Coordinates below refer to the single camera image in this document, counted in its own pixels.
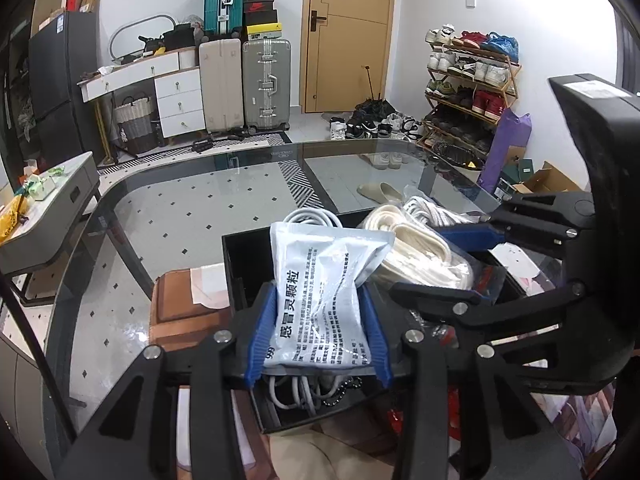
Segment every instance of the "label sticker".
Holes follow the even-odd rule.
[[[617,97],[631,97],[631,94],[602,81],[580,81],[567,83],[564,86],[586,95],[591,99],[614,99]]]

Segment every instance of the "wooden door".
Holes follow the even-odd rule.
[[[391,0],[310,0],[306,112],[347,112],[382,90]]]

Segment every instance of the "beige suitcase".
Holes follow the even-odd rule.
[[[240,40],[200,45],[200,86],[207,130],[226,132],[244,126]]]

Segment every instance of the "teal suitcase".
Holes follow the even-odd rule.
[[[213,38],[239,38],[242,32],[242,0],[204,0],[204,30]]]

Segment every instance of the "door handle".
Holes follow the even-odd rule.
[[[318,30],[318,22],[325,22],[326,16],[318,16],[317,10],[311,11],[311,32]]]

